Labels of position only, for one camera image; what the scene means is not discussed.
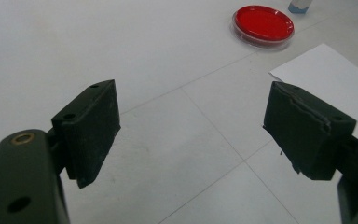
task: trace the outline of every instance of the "white paper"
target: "white paper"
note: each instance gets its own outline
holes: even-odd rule
[[[357,120],[358,67],[322,44],[269,72],[280,81],[296,85]]]

